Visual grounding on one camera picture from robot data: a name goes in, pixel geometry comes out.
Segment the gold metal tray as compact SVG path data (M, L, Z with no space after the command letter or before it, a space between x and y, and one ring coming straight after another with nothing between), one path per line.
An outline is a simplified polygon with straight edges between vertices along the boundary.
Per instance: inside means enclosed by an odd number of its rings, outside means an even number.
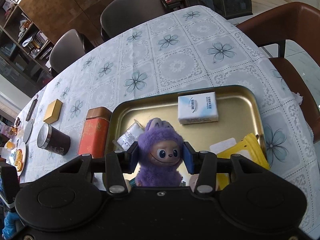
M178 97L215 92L218 121L182 125L178 121ZM236 142L253 133L266 157L266 146L257 101L246 87L232 85L175 92L121 103L113 111L105 152L117 150L117 140L137 120L146 126L152 118L168 121L195 151L209 151L210 145L234 138Z

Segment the grey round trivet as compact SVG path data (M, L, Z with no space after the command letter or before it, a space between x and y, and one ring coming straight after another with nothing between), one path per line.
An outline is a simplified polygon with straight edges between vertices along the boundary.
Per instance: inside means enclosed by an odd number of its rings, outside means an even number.
M31 118L24 129L23 133L23 142L26 144L31 136L32 130L33 130L33 124L34 124L34 118Z

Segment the yellow question-mark plush cube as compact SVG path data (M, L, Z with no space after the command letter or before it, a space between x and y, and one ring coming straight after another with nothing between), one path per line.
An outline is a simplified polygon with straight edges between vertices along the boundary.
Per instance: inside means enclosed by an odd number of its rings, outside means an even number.
M209 148L218 158L229 159L232 154L239 154L267 170L270 169L258 139L253 133L247 134L244 139L239 142L236 142L234 138L229 138L210 145Z

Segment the orange juice glass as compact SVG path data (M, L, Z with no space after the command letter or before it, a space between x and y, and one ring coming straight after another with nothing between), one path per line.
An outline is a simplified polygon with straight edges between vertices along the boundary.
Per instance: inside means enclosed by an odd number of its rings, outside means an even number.
M11 141L7 141L7 143L5 144L5 148L13 150L15 148L15 144Z

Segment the white plate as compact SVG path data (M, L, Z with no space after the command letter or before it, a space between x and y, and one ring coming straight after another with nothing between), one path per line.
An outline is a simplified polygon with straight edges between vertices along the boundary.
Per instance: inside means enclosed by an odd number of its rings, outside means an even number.
M17 172L17 175L20 176L22 174L22 171L23 171L24 167L25 167L25 163L26 163L25 159L26 159L26 156L27 156L27 149L26 149L26 145L25 145L24 142L20 142L13 150L11 150L11 155L9 157L9 161L10 161L10 164L13 167L15 167L14 166L14 162L15 162L15 159L16 159L16 151L18 149L21 149L22 153L23 153L23 159L22 159L23 168L22 168L22 170L20 172Z

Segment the purple plush monster doll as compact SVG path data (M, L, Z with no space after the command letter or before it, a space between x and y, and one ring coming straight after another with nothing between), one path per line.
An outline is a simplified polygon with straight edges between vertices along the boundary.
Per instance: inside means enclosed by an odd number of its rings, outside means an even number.
M143 187L178 187L182 176L183 138L171 124L160 118L149 120L138 137L140 169L135 184Z

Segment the grey chair left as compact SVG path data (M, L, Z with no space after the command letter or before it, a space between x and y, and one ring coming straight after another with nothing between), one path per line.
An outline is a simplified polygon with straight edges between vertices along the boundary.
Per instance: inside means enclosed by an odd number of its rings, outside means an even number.
M84 34L75 29L67 31L60 37L51 51L49 63L52 76L56 77L94 48L95 46Z

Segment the orange slices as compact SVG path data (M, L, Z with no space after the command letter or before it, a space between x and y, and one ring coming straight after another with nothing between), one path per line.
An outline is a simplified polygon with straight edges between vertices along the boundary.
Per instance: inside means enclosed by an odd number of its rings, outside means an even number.
M16 167L17 172L20 172L23 168L23 153L21 149L18 149L16 151L16 159L14 162L14 166Z

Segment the grey chair right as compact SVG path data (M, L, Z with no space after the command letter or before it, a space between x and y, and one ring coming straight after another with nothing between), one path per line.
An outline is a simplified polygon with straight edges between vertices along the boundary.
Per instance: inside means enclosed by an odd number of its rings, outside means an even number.
M101 13L101 37L107 41L171 12L165 0L114 0Z

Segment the white gauze packet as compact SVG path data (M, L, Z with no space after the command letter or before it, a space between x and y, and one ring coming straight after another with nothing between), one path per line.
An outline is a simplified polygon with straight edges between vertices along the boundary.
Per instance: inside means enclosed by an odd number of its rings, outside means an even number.
M135 120L135 122L117 140L114 140L113 143L117 149L127 151L143 133L144 127Z

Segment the gold cardboard box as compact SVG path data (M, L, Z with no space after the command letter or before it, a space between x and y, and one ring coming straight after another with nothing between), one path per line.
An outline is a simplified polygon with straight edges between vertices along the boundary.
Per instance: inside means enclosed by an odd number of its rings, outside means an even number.
M62 102L59 99L51 102L46 110L43 121L47 124L52 124L59 119Z

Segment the wooden bookshelf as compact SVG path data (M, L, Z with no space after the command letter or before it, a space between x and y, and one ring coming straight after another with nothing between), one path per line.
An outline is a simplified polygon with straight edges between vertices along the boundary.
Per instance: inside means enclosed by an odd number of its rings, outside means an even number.
M21 0L1 0L1 75L32 97L53 79L53 42L21 9Z

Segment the grey chair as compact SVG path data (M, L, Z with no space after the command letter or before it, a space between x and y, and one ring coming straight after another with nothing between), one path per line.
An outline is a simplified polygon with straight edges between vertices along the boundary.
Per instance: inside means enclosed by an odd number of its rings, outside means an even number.
M84 34L75 29L67 31L60 37L51 51L49 63L52 76L56 77L94 48L95 46Z
M165 0L114 0L101 13L101 37L107 41L171 12Z

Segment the white tissue pack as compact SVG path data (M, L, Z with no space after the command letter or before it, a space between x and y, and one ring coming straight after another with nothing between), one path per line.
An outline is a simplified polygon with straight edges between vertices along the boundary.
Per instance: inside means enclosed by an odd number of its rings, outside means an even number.
M182 125L218 121L215 92L178 97L178 121Z

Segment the white floral lace tablecloth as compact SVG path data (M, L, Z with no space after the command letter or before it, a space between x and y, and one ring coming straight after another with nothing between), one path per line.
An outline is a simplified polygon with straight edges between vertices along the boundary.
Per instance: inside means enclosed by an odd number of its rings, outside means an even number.
M197 88L242 85L257 100L271 170L297 185L308 209L301 228L319 237L319 164L314 134L297 93L237 27L197 5L150 20L108 40L67 67L37 94L31 153L20 177L34 181L75 158L87 111L128 100ZM54 127L71 137L60 156L38 148L47 106L63 103Z

